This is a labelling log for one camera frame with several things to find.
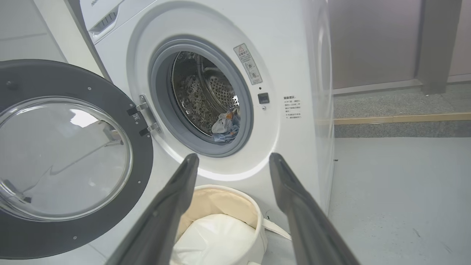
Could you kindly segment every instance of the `open door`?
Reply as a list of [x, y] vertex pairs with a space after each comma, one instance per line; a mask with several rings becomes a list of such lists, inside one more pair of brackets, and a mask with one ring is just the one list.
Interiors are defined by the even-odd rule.
[[0, 259], [63, 253], [134, 207], [153, 164], [136, 105], [102, 77], [46, 60], [0, 62]]

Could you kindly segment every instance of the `stainless steel drum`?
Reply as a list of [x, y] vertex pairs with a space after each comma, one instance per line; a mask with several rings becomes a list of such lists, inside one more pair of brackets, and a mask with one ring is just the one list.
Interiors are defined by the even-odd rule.
[[173, 63], [171, 78], [181, 112], [209, 137], [219, 114], [239, 106], [237, 95], [224, 74], [199, 54], [180, 52]]

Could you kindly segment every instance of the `screw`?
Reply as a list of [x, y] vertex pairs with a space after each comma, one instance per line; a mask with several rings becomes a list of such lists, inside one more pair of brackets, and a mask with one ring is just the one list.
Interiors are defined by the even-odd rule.
[[18, 88], [17, 84], [14, 81], [6, 81], [5, 86], [11, 90], [15, 90]]

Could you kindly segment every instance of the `laundry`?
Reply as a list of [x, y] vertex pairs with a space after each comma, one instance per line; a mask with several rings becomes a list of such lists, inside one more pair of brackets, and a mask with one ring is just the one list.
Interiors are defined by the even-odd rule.
[[215, 142], [230, 142], [237, 136], [239, 126], [240, 116], [237, 111], [221, 113], [211, 128], [212, 139]]

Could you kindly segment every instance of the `warning sticker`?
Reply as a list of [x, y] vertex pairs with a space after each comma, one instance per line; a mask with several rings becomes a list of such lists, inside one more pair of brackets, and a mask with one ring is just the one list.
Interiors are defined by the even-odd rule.
[[252, 55], [250, 54], [249, 49], [247, 49], [247, 46], [245, 44], [241, 44], [235, 47], [234, 51], [244, 65], [245, 71], [249, 75], [252, 85], [263, 82], [259, 69], [255, 64], [255, 61], [253, 61]]
[[283, 97], [284, 116], [287, 119], [301, 119], [301, 100], [295, 96]]

